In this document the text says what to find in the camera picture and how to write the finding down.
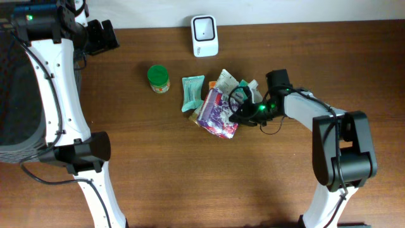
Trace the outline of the teal white tissue pack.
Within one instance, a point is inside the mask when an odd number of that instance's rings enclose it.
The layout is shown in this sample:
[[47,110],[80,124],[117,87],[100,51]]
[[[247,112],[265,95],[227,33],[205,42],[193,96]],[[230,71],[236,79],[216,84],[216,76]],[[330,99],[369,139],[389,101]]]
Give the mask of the teal white tissue pack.
[[242,104],[246,100],[252,101],[252,93],[250,93],[250,95],[248,96],[243,90],[243,88],[248,85],[248,82],[246,82],[245,80],[241,80],[239,83],[239,89],[234,90],[231,97],[233,97],[234,100],[236,100],[236,102],[240,104]]

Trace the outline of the white gold cap tube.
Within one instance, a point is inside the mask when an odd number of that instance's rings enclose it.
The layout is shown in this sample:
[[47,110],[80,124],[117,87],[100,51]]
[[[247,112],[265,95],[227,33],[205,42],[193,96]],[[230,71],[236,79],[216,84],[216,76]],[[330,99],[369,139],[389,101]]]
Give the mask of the white gold cap tube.
[[[234,89],[239,85],[239,81],[237,81],[226,69],[221,71],[220,76],[216,80],[216,85],[214,87],[222,91],[223,93],[229,95],[231,90]],[[197,122],[198,115],[200,114],[202,109],[202,105],[200,104],[197,109],[192,113],[189,117],[189,120],[194,122],[195,124],[199,125]]]

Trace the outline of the purple red snack bag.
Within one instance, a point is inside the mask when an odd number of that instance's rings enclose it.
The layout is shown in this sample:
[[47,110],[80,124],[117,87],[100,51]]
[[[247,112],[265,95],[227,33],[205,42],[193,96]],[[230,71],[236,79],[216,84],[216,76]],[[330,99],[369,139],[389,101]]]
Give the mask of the purple red snack bag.
[[234,98],[231,98],[229,103],[228,95],[218,88],[210,89],[197,122],[209,133],[220,138],[231,139],[239,125],[229,120],[233,115],[230,107],[235,111],[239,106],[240,104]]

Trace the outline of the green lid glass jar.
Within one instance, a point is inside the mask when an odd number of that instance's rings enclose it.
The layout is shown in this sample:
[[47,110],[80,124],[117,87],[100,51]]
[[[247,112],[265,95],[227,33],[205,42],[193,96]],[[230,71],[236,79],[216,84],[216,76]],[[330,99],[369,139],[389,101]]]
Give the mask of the green lid glass jar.
[[163,65],[153,65],[147,71],[147,78],[151,89],[158,94],[165,93],[170,88],[168,71]]

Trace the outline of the teal wet wipes pack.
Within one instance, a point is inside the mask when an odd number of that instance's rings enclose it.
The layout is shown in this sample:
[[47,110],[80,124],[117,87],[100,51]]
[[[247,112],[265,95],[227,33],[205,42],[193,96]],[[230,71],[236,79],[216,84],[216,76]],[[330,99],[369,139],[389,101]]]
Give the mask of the teal wet wipes pack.
[[184,77],[182,79],[184,90],[182,112],[195,110],[203,104],[203,100],[201,98],[201,90],[204,79],[204,75]]

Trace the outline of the orange tissue pack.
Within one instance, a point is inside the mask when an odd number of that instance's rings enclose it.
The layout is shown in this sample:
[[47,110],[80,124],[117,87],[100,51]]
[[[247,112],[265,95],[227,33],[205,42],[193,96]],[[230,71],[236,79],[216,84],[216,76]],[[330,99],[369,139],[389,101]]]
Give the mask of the orange tissue pack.
[[209,82],[209,89],[213,89],[216,85],[216,81]]

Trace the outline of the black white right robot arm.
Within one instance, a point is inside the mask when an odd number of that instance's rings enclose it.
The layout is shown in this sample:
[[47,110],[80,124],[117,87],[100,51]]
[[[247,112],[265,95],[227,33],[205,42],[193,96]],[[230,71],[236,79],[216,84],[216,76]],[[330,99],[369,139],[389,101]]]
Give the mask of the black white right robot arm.
[[366,181],[377,174],[377,159],[368,117],[324,103],[305,88],[295,88],[285,69],[266,74],[268,90],[255,103],[253,91],[232,109],[229,120],[264,127],[276,117],[298,121],[312,133],[312,166],[318,181],[308,210],[298,227],[337,227],[344,208]]

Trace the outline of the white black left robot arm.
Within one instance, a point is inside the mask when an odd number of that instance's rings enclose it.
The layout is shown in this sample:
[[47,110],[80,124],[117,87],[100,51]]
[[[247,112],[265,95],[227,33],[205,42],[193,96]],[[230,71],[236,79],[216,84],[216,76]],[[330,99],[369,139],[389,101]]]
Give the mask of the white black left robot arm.
[[83,191],[96,227],[126,227],[109,178],[111,144],[91,132],[79,100],[78,56],[119,46],[109,20],[89,20],[85,1],[28,1],[11,14],[13,37],[34,68],[46,121],[45,148],[22,158],[64,167]]

